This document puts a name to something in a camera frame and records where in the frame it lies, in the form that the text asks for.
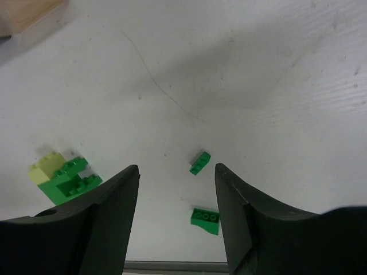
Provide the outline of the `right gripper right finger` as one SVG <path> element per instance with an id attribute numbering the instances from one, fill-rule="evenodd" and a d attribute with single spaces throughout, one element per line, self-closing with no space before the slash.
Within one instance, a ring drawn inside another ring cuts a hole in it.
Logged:
<path id="1" fill-rule="evenodd" d="M 215 185 L 230 274 L 366 273 L 366 207 L 297 209 L 221 163 Z"/>

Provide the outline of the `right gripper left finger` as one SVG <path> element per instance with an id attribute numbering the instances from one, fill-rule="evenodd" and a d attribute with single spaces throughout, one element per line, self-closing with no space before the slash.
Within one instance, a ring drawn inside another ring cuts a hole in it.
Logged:
<path id="1" fill-rule="evenodd" d="M 122 274 L 139 180 L 130 165 L 59 206 L 1 221 L 1 274 Z"/>

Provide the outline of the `green lego slope brick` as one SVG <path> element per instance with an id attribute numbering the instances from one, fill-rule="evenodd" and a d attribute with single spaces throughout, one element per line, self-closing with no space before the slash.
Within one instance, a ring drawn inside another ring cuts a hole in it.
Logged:
<path id="1" fill-rule="evenodd" d="M 218 235 L 220 229 L 220 213 L 194 208 L 190 224 L 198 226 L 210 234 Z"/>

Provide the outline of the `green yellow lego cluster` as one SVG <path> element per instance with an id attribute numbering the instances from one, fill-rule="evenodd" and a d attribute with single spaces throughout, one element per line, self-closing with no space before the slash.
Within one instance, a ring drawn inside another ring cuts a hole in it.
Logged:
<path id="1" fill-rule="evenodd" d="M 55 205 L 60 205 L 103 182 L 102 178 L 95 174 L 84 178 L 80 176 L 88 165 L 87 160 L 80 156 L 67 161 L 60 153 L 51 152 L 29 166 L 28 178 Z"/>

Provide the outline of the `small green lego plate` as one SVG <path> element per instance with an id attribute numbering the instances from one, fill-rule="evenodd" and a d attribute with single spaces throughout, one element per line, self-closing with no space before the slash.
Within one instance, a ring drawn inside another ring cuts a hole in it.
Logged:
<path id="1" fill-rule="evenodd" d="M 197 175 L 210 161 L 211 155 L 203 152 L 191 165 L 190 173 Z"/>

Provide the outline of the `light wooden container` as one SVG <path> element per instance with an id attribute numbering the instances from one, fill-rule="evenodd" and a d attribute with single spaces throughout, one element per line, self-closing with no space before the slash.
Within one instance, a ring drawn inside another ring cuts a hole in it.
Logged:
<path id="1" fill-rule="evenodd" d="M 1 0 L 1 39 L 21 33 L 65 2 L 63 0 Z"/>

